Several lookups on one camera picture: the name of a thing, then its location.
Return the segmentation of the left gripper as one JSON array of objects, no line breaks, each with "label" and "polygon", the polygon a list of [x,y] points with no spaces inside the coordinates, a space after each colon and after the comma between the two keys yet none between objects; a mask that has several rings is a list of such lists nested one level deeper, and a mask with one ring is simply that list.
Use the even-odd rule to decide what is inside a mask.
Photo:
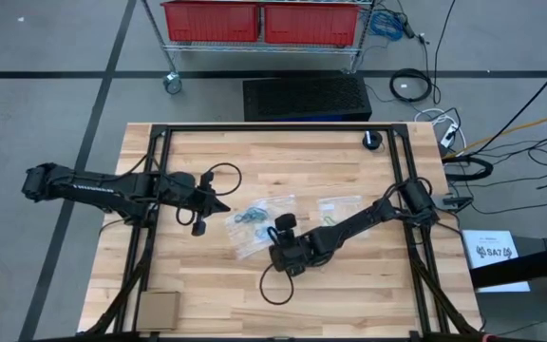
[{"label": "left gripper", "polygon": [[188,173],[175,172],[164,175],[163,179],[166,185],[161,189],[162,202],[177,208],[177,223],[182,226],[191,225],[191,234],[194,237],[205,234],[207,217],[229,211],[229,207],[218,198],[212,185],[203,187],[200,180],[195,185],[195,178]]}]

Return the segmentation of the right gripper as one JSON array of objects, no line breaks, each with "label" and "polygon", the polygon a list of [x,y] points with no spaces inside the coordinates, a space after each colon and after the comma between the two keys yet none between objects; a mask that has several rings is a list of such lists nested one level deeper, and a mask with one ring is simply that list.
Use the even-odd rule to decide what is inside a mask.
[{"label": "right gripper", "polygon": [[273,264],[322,264],[324,252],[316,246],[315,238],[324,232],[324,228],[316,227],[296,236],[293,230],[296,225],[296,217],[291,213],[274,220],[279,243],[270,247]]}]

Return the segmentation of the brown cardboard piece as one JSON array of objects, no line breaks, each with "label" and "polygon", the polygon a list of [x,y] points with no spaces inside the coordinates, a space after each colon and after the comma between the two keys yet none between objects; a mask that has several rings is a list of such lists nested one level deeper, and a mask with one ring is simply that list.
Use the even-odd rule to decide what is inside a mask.
[{"label": "brown cardboard piece", "polygon": [[136,320],[140,332],[171,332],[178,327],[180,292],[142,292]]}]

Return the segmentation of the black perforated metal box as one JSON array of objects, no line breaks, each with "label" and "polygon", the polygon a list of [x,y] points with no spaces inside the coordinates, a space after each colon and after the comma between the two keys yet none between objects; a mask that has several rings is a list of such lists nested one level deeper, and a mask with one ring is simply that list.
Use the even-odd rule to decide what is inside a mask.
[{"label": "black perforated metal box", "polygon": [[246,122],[366,122],[372,114],[358,76],[250,80],[242,90]]}]

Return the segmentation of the red plastic bin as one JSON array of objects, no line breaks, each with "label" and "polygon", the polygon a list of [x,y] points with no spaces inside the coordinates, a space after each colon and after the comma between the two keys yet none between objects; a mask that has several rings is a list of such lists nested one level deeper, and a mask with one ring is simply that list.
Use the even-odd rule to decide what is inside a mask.
[{"label": "red plastic bin", "polygon": [[359,8],[341,4],[267,4],[265,42],[351,46]]},{"label": "red plastic bin", "polygon": [[160,5],[173,42],[257,41],[257,4],[171,1]]}]

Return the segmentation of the white power strip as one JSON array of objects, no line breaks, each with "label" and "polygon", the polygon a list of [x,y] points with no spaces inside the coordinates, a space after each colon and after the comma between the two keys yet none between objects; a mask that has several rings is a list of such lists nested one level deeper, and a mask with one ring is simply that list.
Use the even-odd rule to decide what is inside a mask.
[{"label": "white power strip", "polygon": [[459,130],[459,125],[457,123],[452,123],[443,134],[443,137],[441,138],[440,145],[442,145],[445,148],[448,148],[453,144],[455,141],[456,133]]}]

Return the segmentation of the grey cabinet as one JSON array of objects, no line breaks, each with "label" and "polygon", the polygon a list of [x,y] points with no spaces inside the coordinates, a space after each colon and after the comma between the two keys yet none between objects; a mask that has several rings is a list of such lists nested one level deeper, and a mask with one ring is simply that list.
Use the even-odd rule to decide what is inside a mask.
[{"label": "grey cabinet", "polygon": [[[484,231],[465,242],[470,271],[546,250],[546,238],[515,237],[508,232]],[[547,277],[475,290],[486,321],[504,318],[534,325],[547,323]]]}]

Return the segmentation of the black bar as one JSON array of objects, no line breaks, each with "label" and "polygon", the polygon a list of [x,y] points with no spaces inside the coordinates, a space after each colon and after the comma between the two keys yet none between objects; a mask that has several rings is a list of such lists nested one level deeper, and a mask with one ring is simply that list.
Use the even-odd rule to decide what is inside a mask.
[{"label": "black bar", "polygon": [[547,250],[474,268],[470,275],[475,288],[547,277]]}]

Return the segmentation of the black power adapter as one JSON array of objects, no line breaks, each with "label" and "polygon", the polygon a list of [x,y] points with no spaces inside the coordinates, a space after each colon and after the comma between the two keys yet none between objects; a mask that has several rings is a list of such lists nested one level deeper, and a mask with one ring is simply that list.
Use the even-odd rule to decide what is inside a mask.
[{"label": "black power adapter", "polygon": [[406,35],[406,37],[408,39],[413,39],[416,36],[416,34],[415,34],[414,30],[412,29],[411,25],[408,22],[407,16],[405,14],[401,13],[401,14],[398,15],[398,17],[399,17],[399,20],[400,20],[402,28],[403,28],[403,32]]}]

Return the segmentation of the black aluminium table frame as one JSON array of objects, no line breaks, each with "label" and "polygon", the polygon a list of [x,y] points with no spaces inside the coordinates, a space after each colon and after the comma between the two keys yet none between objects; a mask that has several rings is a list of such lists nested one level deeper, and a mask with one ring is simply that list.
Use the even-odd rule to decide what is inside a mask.
[{"label": "black aluminium table frame", "polygon": [[[294,124],[228,129],[178,126],[167,166],[200,174],[214,168],[214,187],[233,212],[253,201],[295,195],[301,230],[320,222],[318,201],[361,196],[372,203],[396,180],[387,148],[371,152],[347,124],[308,130]],[[289,281],[266,252],[244,259],[222,214],[193,237],[160,211],[147,287],[180,292],[177,335],[235,337],[405,337],[420,327],[403,226],[382,224],[350,239],[320,269]]]}]

